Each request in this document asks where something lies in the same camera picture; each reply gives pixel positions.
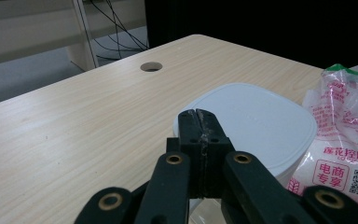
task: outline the white desk leg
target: white desk leg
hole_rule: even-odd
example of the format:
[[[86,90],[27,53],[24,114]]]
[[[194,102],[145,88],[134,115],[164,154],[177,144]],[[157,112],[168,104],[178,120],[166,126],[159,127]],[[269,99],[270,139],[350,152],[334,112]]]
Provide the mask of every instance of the white desk leg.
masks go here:
[[[95,53],[92,51],[90,43],[92,38],[89,23],[83,8],[83,1],[74,0],[74,8],[79,23],[79,29],[81,31],[81,41],[78,44],[66,47],[66,51],[72,63],[76,64],[84,71],[89,71],[97,68],[99,64]]]

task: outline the gray floor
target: gray floor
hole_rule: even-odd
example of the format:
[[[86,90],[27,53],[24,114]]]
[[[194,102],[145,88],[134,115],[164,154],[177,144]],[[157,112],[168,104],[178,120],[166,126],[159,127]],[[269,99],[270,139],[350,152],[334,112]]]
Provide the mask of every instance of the gray floor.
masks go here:
[[[147,43],[146,27],[129,30],[129,33],[139,39],[142,44],[135,43],[128,34],[121,32],[118,34],[121,51],[110,50],[117,49],[117,43],[114,42],[114,40],[117,40],[117,35],[112,34],[110,37],[104,36],[96,39],[106,49],[98,45],[96,41],[91,42],[96,55],[120,59],[142,51],[139,46],[146,49],[144,46]],[[100,66],[113,62],[103,58],[98,58],[98,61]],[[83,72],[68,59],[65,48],[0,63],[0,102]]]

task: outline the white lid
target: white lid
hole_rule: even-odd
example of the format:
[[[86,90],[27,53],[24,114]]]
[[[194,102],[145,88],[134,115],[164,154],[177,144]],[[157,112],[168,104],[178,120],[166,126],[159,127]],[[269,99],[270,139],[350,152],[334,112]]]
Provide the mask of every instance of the white lid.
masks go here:
[[[305,108],[246,83],[220,86],[182,111],[196,108],[214,113],[235,149],[255,155],[274,176],[296,166],[316,135],[316,121]],[[177,117],[173,133],[178,136]]]

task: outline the table top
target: table top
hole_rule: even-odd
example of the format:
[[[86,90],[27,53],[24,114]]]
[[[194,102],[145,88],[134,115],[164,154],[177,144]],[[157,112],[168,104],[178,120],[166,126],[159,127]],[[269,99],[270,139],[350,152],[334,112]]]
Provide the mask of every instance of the table top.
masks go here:
[[[155,72],[144,63],[160,63]],[[0,223],[73,223],[100,189],[150,179],[172,123],[244,82],[301,104],[321,68],[190,35],[0,103]]]

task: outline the plastic bag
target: plastic bag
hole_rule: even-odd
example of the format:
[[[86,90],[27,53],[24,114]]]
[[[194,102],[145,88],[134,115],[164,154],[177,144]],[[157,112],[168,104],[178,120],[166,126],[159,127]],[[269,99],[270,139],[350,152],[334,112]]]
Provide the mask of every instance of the plastic bag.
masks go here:
[[[315,117],[318,132],[287,189],[324,185],[358,202],[358,72],[335,64],[322,72],[319,86],[303,106]]]

